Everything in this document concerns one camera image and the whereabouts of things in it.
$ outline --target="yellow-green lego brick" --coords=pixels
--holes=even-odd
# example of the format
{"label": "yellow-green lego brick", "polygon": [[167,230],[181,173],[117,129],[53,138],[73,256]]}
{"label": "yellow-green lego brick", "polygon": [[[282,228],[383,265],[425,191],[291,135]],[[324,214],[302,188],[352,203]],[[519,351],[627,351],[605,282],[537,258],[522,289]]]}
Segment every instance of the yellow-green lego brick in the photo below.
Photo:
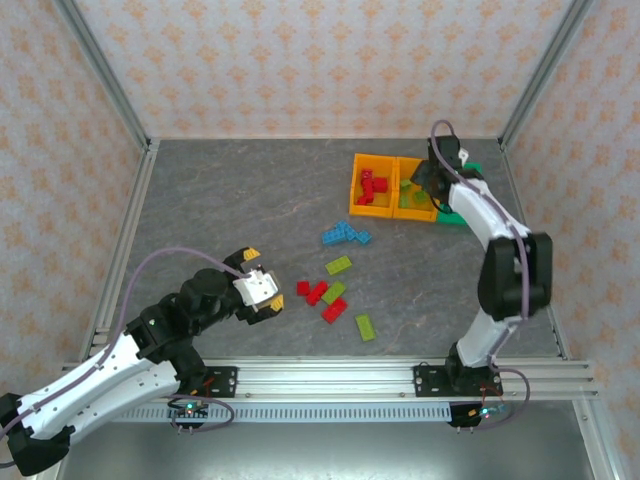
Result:
{"label": "yellow-green lego brick", "polygon": [[336,282],[329,287],[329,290],[325,292],[322,296],[322,300],[327,302],[328,305],[331,305],[336,299],[342,295],[347,287],[345,287],[344,283]]}
{"label": "yellow-green lego brick", "polygon": [[351,260],[349,260],[349,257],[345,255],[343,257],[337,258],[333,262],[327,263],[325,265],[325,268],[327,269],[327,272],[329,272],[329,275],[335,275],[336,273],[348,270],[351,265]]}
{"label": "yellow-green lego brick", "polygon": [[371,323],[369,315],[356,315],[356,324],[358,325],[358,330],[360,330],[360,336],[362,337],[363,342],[376,339],[376,331],[373,329],[373,324]]}

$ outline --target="green lego brick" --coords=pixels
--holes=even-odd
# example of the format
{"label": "green lego brick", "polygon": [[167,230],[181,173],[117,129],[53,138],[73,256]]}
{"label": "green lego brick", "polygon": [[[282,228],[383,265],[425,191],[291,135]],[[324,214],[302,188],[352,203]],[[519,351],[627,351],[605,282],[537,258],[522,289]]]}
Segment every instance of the green lego brick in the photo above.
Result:
{"label": "green lego brick", "polygon": [[360,330],[360,336],[363,342],[376,339],[376,331],[373,329],[369,315],[356,315],[356,323],[358,324],[358,330]]}
{"label": "green lego brick", "polygon": [[[472,162],[467,162],[464,166],[465,169],[474,169],[477,170],[478,172],[482,173],[482,165],[480,165],[479,163],[472,163]],[[445,223],[447,225],[466,225],[467,222],[464,221],[464,218],[462,218],[460,215],[458,215],[457,213],[453,212],[453,213],[442,213],[442,212],[438,212],[438,217],[436,218],[436,222],[437,223]]]}
{"label": "green lego brick", "polygon": [[425,203],[427,200],[429,200],[429,195],[427,195],[426,192],[419,190],[413,194],[413,200],[417,204]]}
{"label": "green lego brick", "polygon": [[344,286],[342,282],[336,282],[329,287],[329,290],[325,292],[322,296],[322,300],[327,303],[327,305],[331,305],[336,299],[342,295],[347,287]]}
{"label": "green lego brick", "polygon": [[406,192],[411,188],[411,180],[405,178],[404,180],[400,180],[400,191]]}
{"label": "green lego brick", "polygon": [[349,260],[349,257],[346,255],[344,257],[340,257],[333,262],[329,262],[325,265],[327,272],[329,275],[335,275],[336,273],[344,272],[351,267],[352,263]]}
{"label": "green lego brick", "polygon": [[409,208],[409,196],[408,195],[400,195],[400,201],[398,202],[398,206],[400,208]]}

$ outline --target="lego brick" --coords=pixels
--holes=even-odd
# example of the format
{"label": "lego brick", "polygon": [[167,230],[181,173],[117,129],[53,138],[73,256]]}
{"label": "lego brick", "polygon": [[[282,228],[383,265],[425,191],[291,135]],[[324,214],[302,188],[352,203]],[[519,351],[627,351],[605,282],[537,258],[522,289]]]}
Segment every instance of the lego brick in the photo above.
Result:
{"label": "lego brick", "polygon": [[387,193],[389,190],[389,182],[386,178],[376,177],[373,179],[373,191],[375,193]]}
{"label": "lego brick", "polygon": [[335,322],[340,315],[342,315],[348,306],[347,302],[338,297],[335,302],[329,305],[327,309],[322,312],[322,318],[324,318],[327,323],[331,324]]}
{"label": "lego brick", "polygon": [[411,180],[405,178],[404,180],[400,180],[400,191],[407,192],[411,189]]}
{"label": "lego brick", "polygon": [[398,202],[398,206],[400,208],[409,208],[409,196],[408,195],[400,195],[400,201]]}
{"label": "lego brick", "polygon": [[345,234],[349,242],[355,240],[357,232],[344,220],[336,224],[336,229],[341,230]]}
{"label": "lego brick", "polygon": [[365,178],[364,180],[362,180],[362,190],[364,191],[365,195],[368,195],[369,193],[373,193],[372,178]]}
{"label": "lego brick", "polygon": [[371,239],[373,238],[371,236],[371,234],[369,232],[367,232],[366,230],[361,231],[360,233],[358,233],[358,241],[362,244],[362,245],[366,245],[367,243],[369,243],[371,241]]}
{"label": "lego brick", "polygon": [[322,296],[322,301],[325,302],[327,305],[331,305],[346,290],[347,290],[347,287],[345,287],[344,283],[336,282],[333,285],[331,285],[329,287],[329,290],[327,290],[324,293],[324,295]]}
{"label": "lego brick", "polygon": [[296,293],[302,297],[306,297],[311,293],[311,284],[307,281],[298,282],[296,285]]}
{"label": "lego brick", "polygon": [[327,282],[320,282],[313,290],[311,290],[309,295],[307,295],[307,303],[312,307],[315,307],[322,298],[322,295],[324,295],[328,289],[329,284]]}
{"label": "lego brick", "polygon": [[338,243],[346,242],[347,237],[345,236],[344,231],[335,229],[329,230],[322,234],[322,244],[323,245],[336,245]]}
{"label": "lego brick", "polygon": [[327,269],[327,272],[329,272],[329,275],[335,275],[337,273],[348,270],[349,268],[351,268],[351,266],[352,266],[351,260],[349,260],[349,257],[345,255],[343,257],[337,258],[333,262],[327,263],[325,265],[325,268]]}
{"label": "lego brick", "polygon": [[425,203],[427,200],[429,200],[429,195],[427,195],[427,193],[423,190],[419,190],[413,194],[413,201],[418,205],[420,205],[421,203]]}
{"label": "lego brick", "polygon": [[356,324],[358,325],[358,330],[360,330],[360,336],[362,337],[363,342],[369,342],[376,339],[376,331],[373,329],[373,324],[371,323],[369,315],[366,313],[356,315]]}

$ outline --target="red lego brick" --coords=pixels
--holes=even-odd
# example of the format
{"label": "red lego brick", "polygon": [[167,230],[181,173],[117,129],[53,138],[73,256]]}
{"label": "red lego brick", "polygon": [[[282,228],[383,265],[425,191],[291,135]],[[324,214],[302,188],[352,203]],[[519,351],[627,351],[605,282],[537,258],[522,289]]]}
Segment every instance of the red lego brick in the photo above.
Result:
{"label": "red lego brick", "polygon": [[387,193],[389,183],[386,178],[376,177],[373,179],[373,191],[376,193]]}
{"label": "red lego brick", "polygon": [[307,303],[312,307],[315,307],[327,290],[329,290],[329,284],[324,281],[320,282],[313,290],[311,290],[311,292],[309,292],[309,295],[307,295]]}
{"label": "red lego brick", "polygon": [[336,318],[342,315],[342,312],[344,312],[348,306],[347,302],[342,300],[341,297],[338,297],[324,312],[322,312],[322,318],[324,318],[327,323],[331,324],[336,321]]}
{"label": "red lego brick", "polygon": [[365,178],[364,180],[362,180],[362,191],[365,193],[365,195],[367,192],[373,193],[373,179]]}
{"label": "red lego brick", "polygon": [[298,295],[306,297],[311,293],[311,284],[309,282],[298,282],[296,291],[298,292]]}

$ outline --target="floor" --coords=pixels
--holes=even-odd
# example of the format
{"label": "floor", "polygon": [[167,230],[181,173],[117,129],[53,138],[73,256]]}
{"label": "floor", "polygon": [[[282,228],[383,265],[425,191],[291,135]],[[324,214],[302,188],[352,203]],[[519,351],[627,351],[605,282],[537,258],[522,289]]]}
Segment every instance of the floor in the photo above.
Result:
{"label": "floor", "polygon": [[[463,141],[494,195],[514,215],[516,200],[495,141]],[[356,152],[420,157],[426,140],[164,140],[136,232],[125,282],[153,250],[188,246],[220,259],[244,246],[262,253],[285,294],[285,311],[248,326],[218,324],[194,342],[203,357],[244,355],[444,356],[478,310],[483,252],[466,227],[349,217]],[[340,221],[373,235],[367,246],[324,247]],[[333,325],[295,295],[298,280],[331,280],[324,265],[348,255],[340,275],[348,310]],[[128,318],[177,291],[206,265],[174,255],[151,264],[135,289]],[[354,316],[368,313],[377,339],[363,343]],[[502,351],[555,356],[549,316],[540,312]]]}
{"label": "floor", "polygon": [[239,423],[193,436],[112,423],[62,468],[69,480],[593,479],[571,402],[532,402],[473,435],[444,423]]}

